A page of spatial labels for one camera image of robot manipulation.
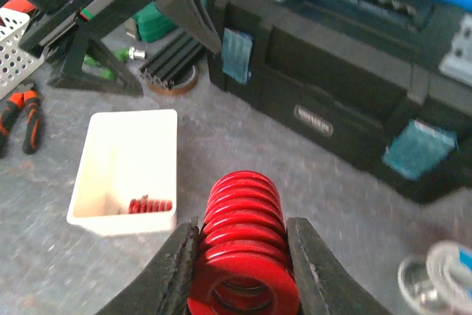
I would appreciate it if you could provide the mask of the white spring tray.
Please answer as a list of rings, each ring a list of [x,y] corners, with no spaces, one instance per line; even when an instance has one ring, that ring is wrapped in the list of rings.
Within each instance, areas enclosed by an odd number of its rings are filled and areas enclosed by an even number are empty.
[[[170,232],[177,220],[178,114],[173,109],[91,116],[66,220],[108,237]],[[144,195],[168,212],[129,214]]]

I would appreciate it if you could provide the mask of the red spring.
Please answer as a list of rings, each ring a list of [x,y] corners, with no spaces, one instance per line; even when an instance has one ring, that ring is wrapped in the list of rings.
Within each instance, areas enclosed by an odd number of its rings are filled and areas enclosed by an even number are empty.
[[[144,195],[139,199],[132,199],[128,206],[129,214],[141,214],[149,212],[168,212],[173,208],[173,202],[168,200],[158,200]]]
[[[191,314],[297,314],[280,196],[263,174],[235,171],[212,187],[187,306]]]

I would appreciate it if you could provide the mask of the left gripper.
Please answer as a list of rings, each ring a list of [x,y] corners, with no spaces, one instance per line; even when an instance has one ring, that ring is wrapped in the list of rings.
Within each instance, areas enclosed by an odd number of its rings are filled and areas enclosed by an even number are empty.
[[[214,53],[221,40],[202,0],[27,0],[38,10],[20,41],[22,50],[42,53],[60,44],[62,54],[52,64],[48,85],[74,89],[143,95],[142,85],[126,65],[101,41],[134,14],[155,3],[158,10]]]

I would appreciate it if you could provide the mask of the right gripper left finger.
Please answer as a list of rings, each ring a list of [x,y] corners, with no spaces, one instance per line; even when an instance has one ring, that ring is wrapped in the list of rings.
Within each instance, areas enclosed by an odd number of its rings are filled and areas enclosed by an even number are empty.
[[[198,254],[196,217],[179,224],[141,273],[99,315],[188,314],[187,298]]]

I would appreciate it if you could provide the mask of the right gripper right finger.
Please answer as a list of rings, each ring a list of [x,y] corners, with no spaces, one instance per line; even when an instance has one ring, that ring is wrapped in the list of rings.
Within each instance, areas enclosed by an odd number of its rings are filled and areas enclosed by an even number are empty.
[[[300,314],[390,314],[349,275],[308,219],[289,218],[287,233]]]

